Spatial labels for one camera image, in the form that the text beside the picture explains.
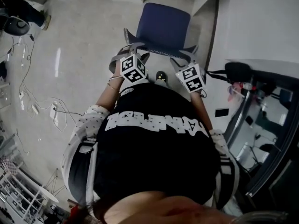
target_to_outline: chair seat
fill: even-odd
[[[136,37],[161,47],[183,49],[190,18],[188,13],[179,9],[147,3]]]
[[[125,33],[125,38],[126,38],[127,44],[142,42],[145,45],[142,47],[138,47],[138,49],[145,50],[148,52],[153,52],[153,53],[164,55],[164,56],[185,59],[187,62],[190,62],[190,57],[186,56],[185,54],[183,54],[179,51],[184,50],[184,51],[188,51],[190,53],[194,53],[197,49],[197,45],[189,47],[189,48],[182,48],[182,49],[175,49],[175,48],[168,48],[168,47],[160,46],[160,45],[151,43],[149,41],[135,37],[126,28],[124,29],[124,33]]]

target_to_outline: person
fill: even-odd
[[[37,11],[25,0],[1,0],[0,7],[8,9],[10,16],[17,16],[25,21],[33,22],[38,25],[41,29],[47,30],[51,21],[49,14]],[[0,20],[0,27],[4,27],[6,20]]]
[[[164,72],[156,79],[119,94],[124,79],[116,62],[96,105],[78,120],[61,169],[66,188],[86,207],[69,224],[117,224],[174,197],[221,209],[234,195],[238,166],[200,94],[188,101],[167,86]]]

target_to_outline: electrical outlet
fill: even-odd
[[[57,111],[56,111],[56,109],[57,109],[57,105],[56,105],[56,104],[52,104],[52,105],[51,105],[51,110],[50,110],[50,117],[51,117],[52,119],[54,119],[54,120],[55,120],[56,115],[57,115]]]

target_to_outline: gray floor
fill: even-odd
[[[191,13],[194,0],[146,0],[173,6]],[[30,72],[25,80],[26,87],[34,94],[35,99],[44,101],[50,97],[61,99],[71,112],[83,113],[88,106],[94,104],[106,86],[111,73],[108,64],[113,55],[123,46],[123,28],[126,27],[135,34],[142,13],[142,4],[127,2],[112,2],[111,0],[51,0],[48,3],[52,21],[47,31],[40,31],[32,25],[30,33],[35,37],[35,47],[32,55]],[[206,3],[200,12],[192,17],[186,46],[198,43],[197,56],[202,67],[205,66],[211,33],[214,22],[215,0]],[[25,42],[32,48],[32,42],[25,36]],[[12,44],[11,36],[4,34],[0,41],[0,55],[5,54]],[[33,118],[33,112],[26,112],[29,102],[25,95],[24,110],[19,100],[19,85],[28,69],[28,61],[22,58],[25,45],[16,45],[14,54],[7,64],[8,78],[11,86],[5,92],[12,107],[1,114],[7,133],[13,133],[18,128],[26,155],[20,142],[20,152],[26,169],[41,183],[47,182],[56,168],[60,167],[62,153],[68,143],[74,127],[71,117],[67,116],[65,131],[61,133],[50,118],[50,111],[39,108],[39,114]],[[55,63],[59,62],[58,77],[55,76]],[[147,63],[150,79],[154,79],[158,70],[164,70],[169,76],[170,87],[183,92],[180,83],[174,77],[169,58],[151,54]],[[53,99],[38,103],[48,108]],[[65,126],[65,115],[58,115],[58,127]],[[63,185],[57,182],[57,188]],[[67,208],[68,191],[62,191],[58,196],[59,205]]]

